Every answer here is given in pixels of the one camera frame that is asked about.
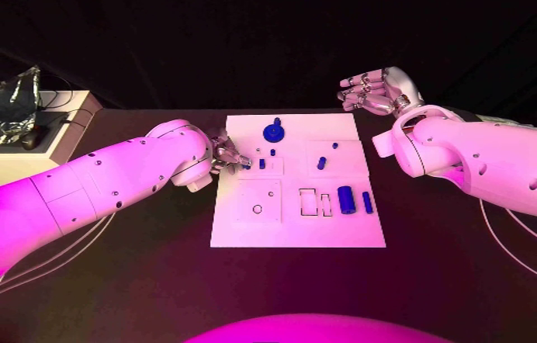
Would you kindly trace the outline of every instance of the tabletop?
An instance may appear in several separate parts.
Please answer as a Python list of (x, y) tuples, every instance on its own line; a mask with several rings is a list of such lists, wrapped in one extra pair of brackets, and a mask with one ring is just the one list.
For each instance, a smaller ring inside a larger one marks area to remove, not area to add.
[[(103, 109), (73, 157), (174, 119), (208, 130), (227, 115), (276, 113), (342, 111)], [(0, 341), (184, 341), (234, 321), (293, 313), (368, 317), (458, 342), (534, 341), (537, 277), (496, 243), (478, 199), (379, 158), (371, 138), (393, 122), (355, 112), (386, 248), (211, 248), (217, 178), (197, 193), (168, 183), (119, 212), (68, 265), (0, 295)], [(503, 242), (537, 267), (537, 241), (500, 207), (485, 208)], [(31, 254), (13, 273), (86, 230)]]

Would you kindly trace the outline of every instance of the robotic arm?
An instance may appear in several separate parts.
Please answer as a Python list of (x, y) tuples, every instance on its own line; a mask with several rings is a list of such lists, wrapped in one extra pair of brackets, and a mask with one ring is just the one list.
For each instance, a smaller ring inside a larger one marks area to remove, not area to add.
[(465, 122), (426, 106), (416, 85), (393, 67), (341, 81), (344, 109), (394, 114), (392, 130), (373, 138), (381, 157), (396, 156), (415, 178), (431, 175), (507, 209), (537, 215), (537, 129), (498, 122)]
[(0, 186), (0, 279), (62, 235), (151, 196), (168, 180), (197, 192), (224, 168), (250, 165), (226, 131), (210, 137), (185, 120)]

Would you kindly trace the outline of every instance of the crumpled foil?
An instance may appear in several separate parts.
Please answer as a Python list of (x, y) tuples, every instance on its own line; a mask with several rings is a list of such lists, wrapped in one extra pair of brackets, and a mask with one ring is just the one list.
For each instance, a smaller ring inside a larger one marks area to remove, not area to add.
[(39, 101), (38, 66), (0, 82), (0, 144), (12, 144), (34, 129)]

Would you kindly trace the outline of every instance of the screw hole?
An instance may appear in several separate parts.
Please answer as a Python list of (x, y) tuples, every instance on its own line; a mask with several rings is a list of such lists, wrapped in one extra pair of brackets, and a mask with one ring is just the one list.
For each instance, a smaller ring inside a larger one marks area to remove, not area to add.
[(480, 175), (483, 176), (485, 172), (487, 172), (487, 165), (483, 165), (480, 169)]

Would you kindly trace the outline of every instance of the white cable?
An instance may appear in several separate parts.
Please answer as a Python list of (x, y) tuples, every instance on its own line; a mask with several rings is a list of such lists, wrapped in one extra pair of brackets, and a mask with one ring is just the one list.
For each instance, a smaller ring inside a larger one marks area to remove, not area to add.
[(510, 209), (506, 209), (507, 213), (511, 215), (520, 226), (533, 234), (534, 237), (537, 237), (537, 233), (529, 228), (529, 226), (523, 223), (520, 218), (513, 214), (513, 211)]
[(501, 243), (498, 237), (496, 236), (496, 232), (493, 231), (493, 226), (490, 225), (490, 219), (487, 217), (487, 212), (485, 212), (485, 208), (484, 208), (484, 200), (480, 199), (480, 205), (481, 205), (481, 212), (484, 213), (484, 219), (485, 219), (485, 223), (487, 223), (487, 227), (490, 228), (490, 233), (493, 234), (493, 237), (496, 238), (496, 241), (498, 242), (498, 245), (501, 246), (501, 248), (504, 249), (504, 251), (507, 252), (507, 254), (510, 255), (510, 257), (517, 261), (517, 263), (532, 272), (537, 275), (537, 271), (529, 267), (526, 265), (526, 263), (523, 263), (523, 261), (513, 255), (511, 251), (507, 249), (507, 247), (504, 246), (504, 244)]
[[(49, 273), (52, 273), (57, 269), (60, 269), (83, 252), (84, 252), (84, 250), (87, 250), (87, 248), (90, 247), (90, 245), (93, 244), (93, 242), (99, 239), (99, 236), (101, 235), (101, 233), (104, 232), (104, 230), (107, 229), (107, 226), (109, 226), (109, 224), (110, 224), (110, 222), (113, 221), (113, 218), (114, 218), (114, 216), (116, 216), (116, 213), (110, 216), (110, 219), (109, 219), (109, 221), (107, 221), (107, 223), (104, 224), (104, 227), (103, 227), (103, 229), (101, 229), (101, 231), (97, 233), (97, 235), (96, 235), (96, 237), (93, 238), (93, 240), (87, 243), (87, 245), (83, 247), (83, 249), (78, 251), (78, 253), (61, 264), (61, 265), (58, 265), (57, 267), (54, 267), (51, 270), (48, 270), (45, 273), (42, 273), (41, 275), (36, 275), (35, 277), (32, 277), (31, 279), (25, 279), (25, 281), (22, 281), (22, 282), (19, 282), (19, 283), (16, 283), (13, 286), (9, 286), (6, 289), (3, 289), (3, 290), (0, 290), (0, 294), (2, 293), (5, 293), (5, 292), (8, 292), (10, 289), (15, 289), (16, 287), (19, 287), (21, 285), (23, 285), (25, 283), (28, 283), (28, 282), (31, 282), (31, 281), (34, 281), (35, 279), (39, 279), (41, 277), (44, 277), (45, 275), (48, 275)], [(104, 220), (104, 218), (100, 220), (100, 222), (96, 224), (96, 226), (94, 226), (94, 228), (88, 231), (88, 233), (87, 234), (84, 234), (84, 237), (91, 233), (91, 231), (96, 229), (96, 227), (99, 226), (99, 224), (101, 223), (101, 221)]]
[(26, 275), (29, 272), (34, 272), (36, 269), (44, 267), (54, 260), (57, 260), (81, 243), (81, 240), (84, 240), (84, 238), (93, 233), (93, 231), (97, 229), (97, 227), (101, 225), (101, 223), (104, 222), (106, 219), (107, 219), (107, 217), (103, 217), (100, 219), (97, 224), (93, 226), (93, 229), (75, 240), (75, 242), (71, 244), (71, 246), (64, 251), (58, 252), (58, 254), (55, 254), (44, 263), (38, 264), (35, 267), (28, 269), (25, 272), (19, 273), (18, 275), (15, 275), (9, 279), (6, 279), (6, 281), (2, 282), (2, 279), (0, 279), (0, 286), (3, 286), (6, 283), (12, 282), (15, 279), (18, 279), (23, 275)]

